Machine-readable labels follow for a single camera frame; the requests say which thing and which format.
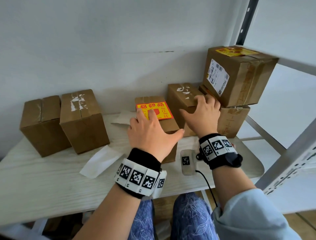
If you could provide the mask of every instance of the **light blue sleeve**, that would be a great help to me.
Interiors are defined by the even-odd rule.
[[[301,239],[260,189],[234,196],[226,203],[223,212],[217,207],[214,225],[220,240]]]

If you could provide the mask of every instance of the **black cable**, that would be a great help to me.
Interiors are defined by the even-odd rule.
[[[204,177],[204,179],[205,179],[205,181],[206,181],[206,183],[207,183],[207,186],[209,186],[209,189],[210,189],[210,191],[211,191],[211,194],[212,194],[213,200],[214,200],[214,202],[215,202],[215,205],[216,205],[216,207],[218,207],[218,206],[217,206],[217,202],[216,202],[215,197],[214,197],[214,194],[213,194],[212,189],[211,189],[211,187],[210,187],[210,185],[209,185],[209,182],[206,180],[206,177],[205,177],[204,174],[201,173],[200,171],[198,171],[198,170],[195,170],[195,171],[196,171],[197,173],[202,174],[202,176]]]

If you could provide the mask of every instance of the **left hand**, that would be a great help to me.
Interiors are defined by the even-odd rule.
[[[137,108],[136,117],[137,119],[130,119],[130,127],[127,130],[131,147],[148,152],[162,162],[183,137],[184,130],[180,129],[174,134],[165,133],[152,109],[148,111],[149,120],[140,108]]]

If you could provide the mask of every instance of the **blue patterned pants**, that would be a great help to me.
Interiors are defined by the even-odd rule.
[[[128,239],[154,239],[153,218],[152,201],[141,201]],[[170,239],[218,240],[210,208],[195,193],[182,194],[174,202]]]

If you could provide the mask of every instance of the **cardboard box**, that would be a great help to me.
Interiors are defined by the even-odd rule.
[[[223,107],[258,103],[278,58],[245,48],[209,48],[203,84]]]
[[[110,143],[91,89],[62,95],[60,125],[77,154]]]
[[[135,98],[135,104],[149,104],[149,103],[161,103],[165,102],[164,97],[162,96],[151,96],[151,97],[140,97]],[[178,131],[180,128],[177,125],[174,118],[159,120],[159,123],[167,134],[173,134]],[[177,145],[176,144],[169,155],[162,161],[162,163],[173,162],[175,161],[176,153],[177,153]]]
[[[188,113],[194,113],[198,103],[194,100],[196,95],[203,95],[203,93],[191,83],[168,85],[167,104],[179,128],[184,129],[184,137],[196,136],[196,134],[188,127],[179,109],[184,109]]]
[[[205,95],[212,95],[204,85],[200,85],[199,90]],[[247,105],[227,108],[221,107],[221,115],[218,119],[217,125],[218,133],[226,136],[227,138],[236,137],[249,111],[250,107]]]
[[[71,147],[59,118],[59,96],[24,103],[20,130],[42,157]]]

